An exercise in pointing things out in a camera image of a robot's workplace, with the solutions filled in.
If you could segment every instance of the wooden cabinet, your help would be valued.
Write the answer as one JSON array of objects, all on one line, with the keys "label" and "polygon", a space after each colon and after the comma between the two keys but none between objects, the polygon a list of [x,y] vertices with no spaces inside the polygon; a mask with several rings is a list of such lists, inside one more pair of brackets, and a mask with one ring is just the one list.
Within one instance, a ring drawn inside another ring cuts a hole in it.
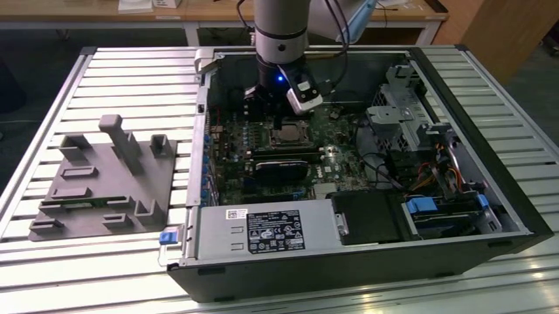
[{"label": "wooden cabinet", "polygon": [[464,44],[504,84],[559,19],[558,0],[440,0],[450,11],[434,44]]}]

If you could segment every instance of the motherboard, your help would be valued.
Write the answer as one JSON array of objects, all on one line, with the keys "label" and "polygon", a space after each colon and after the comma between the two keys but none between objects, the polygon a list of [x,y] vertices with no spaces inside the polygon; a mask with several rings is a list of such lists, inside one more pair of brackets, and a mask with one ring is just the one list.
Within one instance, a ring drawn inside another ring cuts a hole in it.
[{"label": "motherboard", "polygon": [[216,113],[211,134],[220,204],[326,198],[371,184],[351,143],[354,114],[320,107],[300,120],[250,122],[239,113]]}]

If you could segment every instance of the power supply label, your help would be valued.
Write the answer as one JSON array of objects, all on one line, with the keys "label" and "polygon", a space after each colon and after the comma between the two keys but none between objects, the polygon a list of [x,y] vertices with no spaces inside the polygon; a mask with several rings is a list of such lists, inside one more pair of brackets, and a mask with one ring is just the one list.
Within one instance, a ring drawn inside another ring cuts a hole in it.
[{"label": "power supply label", "polygon": [[247,214],[247,235],[252,254],[304,250],[299,211]]}]

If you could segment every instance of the blue tab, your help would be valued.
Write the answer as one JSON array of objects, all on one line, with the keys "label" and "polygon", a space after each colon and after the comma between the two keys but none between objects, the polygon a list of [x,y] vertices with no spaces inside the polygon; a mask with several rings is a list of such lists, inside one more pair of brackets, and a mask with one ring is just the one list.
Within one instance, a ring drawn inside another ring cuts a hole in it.
[{"label": "blue tab", "polygon": [[439,210],[432,198],[412,198],[406,202],[406,206],[411,214]]},{"label": "blue tab", "polygon": [[479,202],[482,208],[488,208],[490,201],[487,201],[486,195],[478,194],[478,202]]},{"label": "blue tab", "polygon": [[179,231],[162,232],[159,235],[159,244],[170,245],[179,243]]}]

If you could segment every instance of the table leg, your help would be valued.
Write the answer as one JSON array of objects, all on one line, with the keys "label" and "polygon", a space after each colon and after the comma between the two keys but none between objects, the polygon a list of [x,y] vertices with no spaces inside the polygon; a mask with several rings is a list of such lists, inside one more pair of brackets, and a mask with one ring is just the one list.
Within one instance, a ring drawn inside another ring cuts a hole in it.
[{"label": "table leg", "polygon": [[198,22],[184,22],[183,23],[186,39],[190,46],[200,46],[199,39],[199,23]]},{"label": "table leg", "polygon": [[427,23],[427,26],[423,28],[422,33],[419,34],[416,45],[428,46],[434,42],[439,27],[440,21],[432,21]]},{"label": "table leg", "polygon": [[56,29],[56,34],[59,35],[59,39],[61,41],[67,41],[70,39],[70,30],[68,29]]}]

